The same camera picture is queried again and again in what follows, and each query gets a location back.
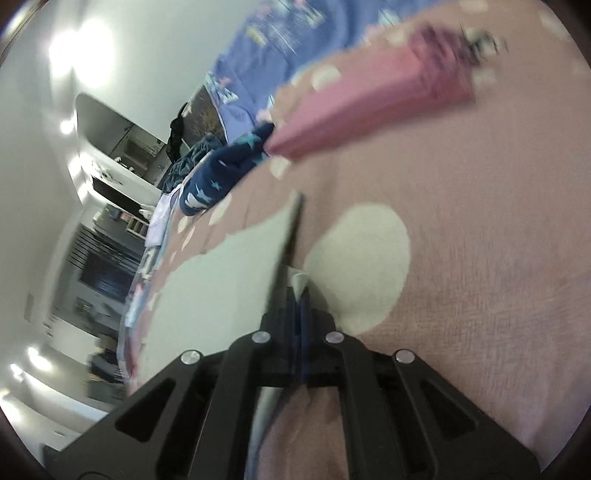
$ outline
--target pink bedsheet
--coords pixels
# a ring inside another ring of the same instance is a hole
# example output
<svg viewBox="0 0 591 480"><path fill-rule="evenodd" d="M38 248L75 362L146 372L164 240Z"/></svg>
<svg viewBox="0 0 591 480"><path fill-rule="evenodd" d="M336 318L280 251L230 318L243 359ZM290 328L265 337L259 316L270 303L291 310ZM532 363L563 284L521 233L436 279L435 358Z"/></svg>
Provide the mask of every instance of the pink bedsheet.
<svg viewBox="0 0 591 480"><path fill-rule="evenodd" d="M506 39L509 53L475 72L475 103L298 163L270 158L234 188L223 212L174 212L151 295L184 260L260 223L299 190L306 201L294 266L321 264L331 275L318 283L341 277L351 279L351 295L374 292L371 308L357 312L346 311L354 306L337 290L327 295L329 306L343 306L337 319L377 351L415 350L546 465L591 403L591 70L562 24L537 0L437 7L311 67L279 89L273 119L281 125L313 91L321 67L400 45L424 21ZM397 240L380 244L388 235ZM365 258L377 267L364 271ZM386 297L395 298L391 306ZM387 307L381 317L376 306ZM150 318L143 312L143 329ZM259 477L346 477L334 391L286 400L261 449Z"/></svg>

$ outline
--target silver bolt head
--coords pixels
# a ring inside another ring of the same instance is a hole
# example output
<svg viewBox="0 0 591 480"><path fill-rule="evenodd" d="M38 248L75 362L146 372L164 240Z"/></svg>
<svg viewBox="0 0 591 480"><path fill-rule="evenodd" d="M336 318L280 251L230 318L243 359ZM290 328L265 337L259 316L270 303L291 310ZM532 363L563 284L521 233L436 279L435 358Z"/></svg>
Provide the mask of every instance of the silver bolt head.
<svg viewBox="0 0 591 480"><path fill-rule="evenodd" d="M185 365L194 365L201 360L201 354L196 350L186 350L181 355L181 362Z"/></svg>
<svg viewBox="0 0 591 480"><path fill-rule="evenodd" d="M271 340L271 334L265 330L259 330L252 334L252 341L255 343L267 343Z"/></svg>
<svg viewBox="0 0 591 480"><path fill-rule="evenodd" d="M410 350L399 350L396 352L396 361L401 364L411 364L414 362L416 356Z"/></svg>
<svg viewBox="0 0 591 480"><path fill-rule="evenodd" d="M324 338L326 339L326 341L328 343L332 343L334 345L337 343L341 343L345 339L345 336L340 332L334 331L334 332L328 332L326 334L326 337L324 337Z"/></svg>

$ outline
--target white polka dot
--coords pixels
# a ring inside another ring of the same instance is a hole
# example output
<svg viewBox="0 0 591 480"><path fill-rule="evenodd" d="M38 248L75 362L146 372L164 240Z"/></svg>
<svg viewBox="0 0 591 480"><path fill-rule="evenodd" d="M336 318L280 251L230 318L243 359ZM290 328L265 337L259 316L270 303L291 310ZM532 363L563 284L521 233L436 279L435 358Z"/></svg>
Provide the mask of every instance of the white polka dot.
<svg viewBox="0 0 591 480"><path fill-rule="evenodd" d="M460 8L467 14L479 14L488 10L488 2L486 0L462 0Z"/></svg>
<svg viewBox="0 0 591 480"><path fill-rule="evenodd" d="M573 60L573 75L577 77L591 77L591 68L584 60Z"/></svg>
<svg viewBox="0 0 591 480"><path fill-rule="evenodd" d="M228 193L224 199L217 204L217 206L213 209L212 215L209 218L209 224L210 225L215 225L216 223L219 223L219 221L222 219L223 214L226 213L226 210L228 209L228 207L230 206L230 203L232 202L232 193Z"/></svg>
<svg viewBox="0 0 591 480"><path fill-rule="evenodd" d="M410 266L406 227L390 207L355 205L320 238L304 261L313 305L327 307L346 333L382 323L394 307Z"/></svg>
<svg viewBox="0 0 591 480"><path fill-rule="evenodd" d="M156 301L158 300L159 296L160 296L160 292L155 293L154 295L152 295L152 298L148 302L148 310L150 312L154 309L154 306L156 305Z"/></svg>
<svg viewBox="0 0 591 480"><path fill-rule="evenodd" d="M184 250L184 248L189 244L191 237L193 236L193 234L195 233L195 227L197 225L193 225L193 228L191 228L189 230L189 232L187 233L187 236L185 237L185 240L183 241L183 244L181 245L181 250Z"/></svg>
<svg viewBox="0 0 591 480"><path fill-rule="evenodd" d="M312 74L312 87L318 91L327 85L338 82L342 75L334 65L323 65L318 67Z"/></svg>
<svg viewBox="0 0 591 480"><path fill-rule="evenodd" d="M181 218L178 221L177 232L181 233L183 230L185 230L187 228L188 224L189 224L189 217L183 215L183 218Z"/></svg>
<svg viewBox="0 0 591 480"><path fill-rule="evenodd" d="M554 14L554 12L541 11L540 21L542 22L544 28L548 32L552 33L552 35L555 35L560 40L570 40L571 37L569 31Z"/></svg>
<svg viewBox="0 0 591 480"><path fill-rule="evenodd" d="M291 84L292 84L292 86L294 86L294 87L297 87L298 86L298 84L299 84L300 80L302 79L302 77L304 76L305 72L306 72L305 70L302 70L300 72L297 72L291 78Z"/></svg>
<svg viewBox="0 0 591 480"><path fill-rule="evenodd" d="M492 68L475 68L472 70L472 85L479 91L496 83L496 73Z"/></svg>
<svg viewBox="0 0 591 480"><path fill-rule="evenodd" d="M409 32L406 28L397 28L392 33L386 35L386 40L393 47L402 47L408 42Z"/></svg>
<svg viewBox="0 0 591 480"><path fill-rule="evenodd" d="M290 167L291 162L285 157L272 157L269 161L269 170L277 180L281 180L285 176L285 172Z"/></svg>

